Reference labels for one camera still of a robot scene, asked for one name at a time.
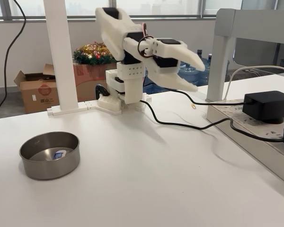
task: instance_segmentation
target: gold ornament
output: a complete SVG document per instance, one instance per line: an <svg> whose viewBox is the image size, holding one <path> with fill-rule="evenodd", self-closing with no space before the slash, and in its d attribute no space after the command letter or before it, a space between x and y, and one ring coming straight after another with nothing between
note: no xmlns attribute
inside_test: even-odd
<svg viewBox="0 0 284 227"><path fill-rule="evenodd" d="M110 55L110 51L108 48L104 45L104 43L98 43L94 42L93 44L87 44L82 46L81 48L77 49L77 51L82 51L84 55L87 55L88 58L92 58L93 56L104 56L104 55Z"/></svg>

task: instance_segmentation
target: power strip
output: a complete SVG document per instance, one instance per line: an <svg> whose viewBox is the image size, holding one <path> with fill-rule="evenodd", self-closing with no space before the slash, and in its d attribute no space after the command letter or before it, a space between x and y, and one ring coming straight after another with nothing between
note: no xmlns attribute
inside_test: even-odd
<svg viewBox="0 0 284 227"><path fill-rule="evenodd" d="M243 100L237 99L225 102L240 103L243 102ZM236 128L247 131L251 134L273 139L283 137L284 123L267 124L260 122L243 113L242 109L242 105L208 106L207 119L210 122L216 122L222 118L230 117L234 120L233 125ZM218 124L217 127L284 180L284 143L268 143L249 138L232 130L229 122Z"/></svg>

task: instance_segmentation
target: white table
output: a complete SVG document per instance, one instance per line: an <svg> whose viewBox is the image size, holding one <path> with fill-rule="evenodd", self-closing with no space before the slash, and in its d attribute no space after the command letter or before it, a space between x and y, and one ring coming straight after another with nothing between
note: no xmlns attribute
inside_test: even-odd
<svg viewBox="0 0 284 227"><path fill-rule="evenodd" d="M243 98L254 84L265 90L271 80L284 83L234 81L229 98ZM194 110L184 95L153 95L151 105L162 121L208 124L206 107ZM49 131L77 135L81 163L60 179L32 180L18 150ZM284 227L284 182L216 128L158 125L148 108L34 113L0 119L0 227L8 226Z"/></svg>

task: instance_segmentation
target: stainless steel bowl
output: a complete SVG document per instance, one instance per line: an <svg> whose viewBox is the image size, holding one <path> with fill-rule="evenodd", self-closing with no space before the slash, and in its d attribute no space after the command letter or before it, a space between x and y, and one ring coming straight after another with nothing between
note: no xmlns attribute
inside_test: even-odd
<svg viewBox="0 0 284 227"><path fill-rule="evenodd" d="M27 176L35 179L61 177L80 162L79 139L63 131L33 137L22 145L19 153Z"/></svg>

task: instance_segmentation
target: white pillar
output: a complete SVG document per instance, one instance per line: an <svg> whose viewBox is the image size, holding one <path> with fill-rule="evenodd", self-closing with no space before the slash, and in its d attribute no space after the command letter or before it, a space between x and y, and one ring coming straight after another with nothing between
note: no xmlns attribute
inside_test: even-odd
<svg viewBox="0 0 284 227"><path fill-rule="evenodd" d="M207 89L207 101L221 101L231 48L230 37L215 35L213 38L213 58Z"/></svg>
<svg viewBox="0 0 284 227"><path fill-rule="evenodd" d="M51 45L60 110L78 109L71 41L64 0L44 0L46 24Z"/></svg>

